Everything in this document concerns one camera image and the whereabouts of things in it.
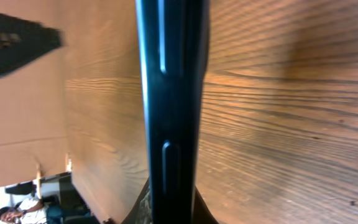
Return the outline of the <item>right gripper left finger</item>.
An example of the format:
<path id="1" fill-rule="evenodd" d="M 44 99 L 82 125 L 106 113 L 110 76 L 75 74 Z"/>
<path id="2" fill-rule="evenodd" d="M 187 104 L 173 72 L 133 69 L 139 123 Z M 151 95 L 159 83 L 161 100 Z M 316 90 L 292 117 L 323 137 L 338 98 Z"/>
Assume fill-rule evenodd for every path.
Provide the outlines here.
<path id="1" fill-rule="evenodd" d="M 152 206 L 149 179 L 143 186 L 132 210 L 122 224 L 152 224 Z"/>

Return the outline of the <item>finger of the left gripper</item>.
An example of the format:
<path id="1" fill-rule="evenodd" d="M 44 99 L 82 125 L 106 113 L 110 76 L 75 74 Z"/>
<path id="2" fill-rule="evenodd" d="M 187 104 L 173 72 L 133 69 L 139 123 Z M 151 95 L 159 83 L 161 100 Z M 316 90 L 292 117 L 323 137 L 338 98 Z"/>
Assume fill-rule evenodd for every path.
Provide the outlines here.
<path id="1" fill-rule="evenodd" d="M 0 13 L 0 77 L 61 46 L 59 30 Z"/>

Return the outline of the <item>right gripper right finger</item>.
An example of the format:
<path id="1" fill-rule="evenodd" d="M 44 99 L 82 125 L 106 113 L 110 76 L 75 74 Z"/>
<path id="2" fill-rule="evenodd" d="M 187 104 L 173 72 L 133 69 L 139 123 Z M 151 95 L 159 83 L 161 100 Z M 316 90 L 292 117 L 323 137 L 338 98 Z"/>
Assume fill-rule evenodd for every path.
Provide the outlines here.
<path id="1" fill-rule="evenodd" d="M 200 192 L 195 188 L 195 201 L 193 206 L 193 224 L 219 224 L 209 211 Z"/>

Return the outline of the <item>Galaxy smartphone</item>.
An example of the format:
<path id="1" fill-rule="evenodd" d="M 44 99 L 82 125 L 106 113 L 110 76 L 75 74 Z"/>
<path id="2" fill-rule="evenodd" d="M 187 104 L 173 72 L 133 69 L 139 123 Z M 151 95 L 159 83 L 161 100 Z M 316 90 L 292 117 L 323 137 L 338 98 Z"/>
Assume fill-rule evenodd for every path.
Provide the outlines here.
<path id="1" fill-rule="evenodd" d="M 209 1 L 137 0 L 135 9 L 152 218 L 191 223 Z"/>

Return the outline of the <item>person in white shirt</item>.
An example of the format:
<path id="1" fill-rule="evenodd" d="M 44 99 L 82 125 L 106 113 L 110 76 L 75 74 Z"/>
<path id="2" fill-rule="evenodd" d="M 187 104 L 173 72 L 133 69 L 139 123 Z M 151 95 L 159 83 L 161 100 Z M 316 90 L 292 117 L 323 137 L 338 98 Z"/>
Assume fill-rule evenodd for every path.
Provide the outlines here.
<path id="1" fill-rule="evenodd" d="M 0 222 L 20 224 L 47 224 L 48 209 L 59 205 L 57 196 L 25 198 L 14 207 L 0 208 Z"/>

